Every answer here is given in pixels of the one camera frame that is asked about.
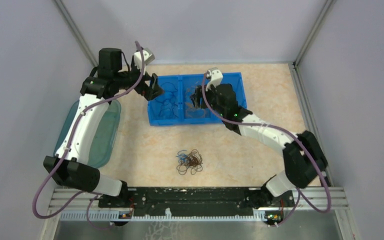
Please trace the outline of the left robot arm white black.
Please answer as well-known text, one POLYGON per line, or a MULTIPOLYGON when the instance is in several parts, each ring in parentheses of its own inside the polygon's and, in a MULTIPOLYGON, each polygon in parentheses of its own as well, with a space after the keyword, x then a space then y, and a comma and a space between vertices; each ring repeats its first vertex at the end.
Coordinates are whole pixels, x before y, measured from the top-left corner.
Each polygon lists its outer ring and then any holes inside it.
POLYGON ((136 91, 147 101, 163 94, 158 76, 146 71, 155 59, 152 51, 141 46, 133 54, 131 64, 123 70, 125 55, 118 48, 102 48, 98 66, 84 80, 75 117, 65 139, 54 156, 46 156, 43 166, 55 183, 88 193, 110 196, 118 207, 129 203, 130 193, 125 181, 103 175, 89 165, 90 150, 99 123, 111 104, 121 95, 136 91))

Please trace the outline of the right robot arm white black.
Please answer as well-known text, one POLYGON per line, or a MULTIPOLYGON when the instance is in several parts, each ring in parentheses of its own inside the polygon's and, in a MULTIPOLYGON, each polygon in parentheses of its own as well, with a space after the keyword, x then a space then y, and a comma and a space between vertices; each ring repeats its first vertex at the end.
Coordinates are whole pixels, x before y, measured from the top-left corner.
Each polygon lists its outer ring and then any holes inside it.
POLYGON ((230 131, 258 140, 283 158, 284 170, 262 186, 261 199, 267 206, 275 206, 289 190, 306 188, 328 166, 312 132, 291 133, 263 121, 239 105, 231 84, 222 83, 209 90, 198 85, 190 99, 194 108, 210 110, 230 131))

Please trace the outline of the blue plastic divided bin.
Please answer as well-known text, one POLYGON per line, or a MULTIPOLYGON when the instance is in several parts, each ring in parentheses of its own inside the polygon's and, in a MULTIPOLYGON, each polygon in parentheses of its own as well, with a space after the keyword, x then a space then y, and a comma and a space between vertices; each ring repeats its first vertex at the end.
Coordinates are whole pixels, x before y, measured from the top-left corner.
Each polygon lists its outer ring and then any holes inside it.
POLYGON ((221 124, 220 118, 209 109, 196 109, 191 94, 201 86, 203 74, 163 75, 158 84, 164 94, 147 105, 148 121, 151 126, 208 125, 221 124))

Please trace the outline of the teal translucent plastic basin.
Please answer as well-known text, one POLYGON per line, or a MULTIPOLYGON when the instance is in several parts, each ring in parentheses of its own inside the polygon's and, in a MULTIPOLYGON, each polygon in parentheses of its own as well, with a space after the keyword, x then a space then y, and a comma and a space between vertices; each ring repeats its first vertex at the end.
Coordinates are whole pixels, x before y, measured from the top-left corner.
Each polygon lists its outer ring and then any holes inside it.
MULTIPOLYGON (((70 126, 76 116, 78 105, 79 101, 77 100, 68 112, 56 142, 54 154, 57 153, 59 147, 63 145, 65 137, 68 136, 70 126)), ((101 118, 89 150, 89 166, 98 169, 109 162, 120 124, 121 111, 122 106, 120 102, 114 100, 101 118)))

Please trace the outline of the aluminium frame post left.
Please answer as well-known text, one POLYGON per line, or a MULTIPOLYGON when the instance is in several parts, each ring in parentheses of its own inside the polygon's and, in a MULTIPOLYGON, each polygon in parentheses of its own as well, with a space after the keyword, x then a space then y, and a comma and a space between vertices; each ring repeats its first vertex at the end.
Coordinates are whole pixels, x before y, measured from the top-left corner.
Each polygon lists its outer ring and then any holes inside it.
POLYGON ((97 58, 93 54, 92 49, 88 45, 85 37, 83 36, 80 28, 76 24, 74 18, 72 17, 65 3, 62 0, 52 0, 52 2, 56 6, 58 12, 61 14, 62 19, 68 26, 71 34, 73 35, 74 39, 76 40, 78 46, 80 47, 81 51, 83 52, 87 60, 90 62, 90 64, 93 67, 97 67, 98 66, 97 58))

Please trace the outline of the aluminium frame post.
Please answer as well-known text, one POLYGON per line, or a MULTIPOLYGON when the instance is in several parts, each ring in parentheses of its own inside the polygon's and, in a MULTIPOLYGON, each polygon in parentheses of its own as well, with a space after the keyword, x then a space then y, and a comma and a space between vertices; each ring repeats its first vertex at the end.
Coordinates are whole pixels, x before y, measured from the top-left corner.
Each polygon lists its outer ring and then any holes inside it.
POLYGON ((306 56, 307 52, 309 51, 310 47, 312 46, 314 40, 316 39, 320 29, 322 28, 328 14, 332 10, 333 6, 335 5, 337 1, 336 0, 325 0, 323 3, 323 6, 319 12, 319 14, 316 17, 316 20, 314 24, 312 25, 310 32, 308 33, 301 49, 298 52, 298 55, 293 62, 293 65, 295 68, 297 68, 301 62, 303 61, 304 57, 306 56))
POLYGON ((74 18, 72 17, 65 3, 62 0, 52 0, 52 2, 56 6, 58 12, 61 14, 62 19, 68 26, 71 34, 73 35, 74 39, 76 40, 78 46, 80 47, 81 51, 83 52, 87 60, 90 62, 90 64, 93 67, 97 67, 98 66, 97 58, 93 54, 92 49, 88 45, 85 37, 83 36, 80 28, 76 24, 74 18))

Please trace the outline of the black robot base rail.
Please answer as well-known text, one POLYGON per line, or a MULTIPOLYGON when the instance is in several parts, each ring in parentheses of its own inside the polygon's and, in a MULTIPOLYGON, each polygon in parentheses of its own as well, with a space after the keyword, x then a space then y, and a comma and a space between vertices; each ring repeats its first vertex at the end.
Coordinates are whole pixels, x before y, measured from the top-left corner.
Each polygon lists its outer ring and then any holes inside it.
POLYGON ((49 210, 62 209, 63 221, 93 222, 280 222, 291 210, 346 210, 340 187, 308 187, 284 193, 273 203, 263 201, 258 187, 135 187, 127 200, 96 197, 75 189, 56 189, 49 210))

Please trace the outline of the aluminium frame post right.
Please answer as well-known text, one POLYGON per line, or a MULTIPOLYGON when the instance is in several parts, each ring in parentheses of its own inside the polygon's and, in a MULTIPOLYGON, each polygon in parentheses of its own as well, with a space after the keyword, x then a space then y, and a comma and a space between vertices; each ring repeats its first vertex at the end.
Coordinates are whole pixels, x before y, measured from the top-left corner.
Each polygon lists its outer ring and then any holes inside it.
POLYGON ((304 57, 306 56, 307 52, 309 51, 310 47, 312 46, 314 40, 316 39, 320 29, 322 28, 328 14, 332 10, 333 6, 335 5, 337 1, 336 0, 325 0, 323 3, 323 6, 319 12, 319 14, 316 17, 316 20, 314 24, 312 25, 310 32, 308 33, 301 49, 298 52, 298 55, 293 62, 293 65, 295 68, 297 68, 301 62, 303 61, 304 57))

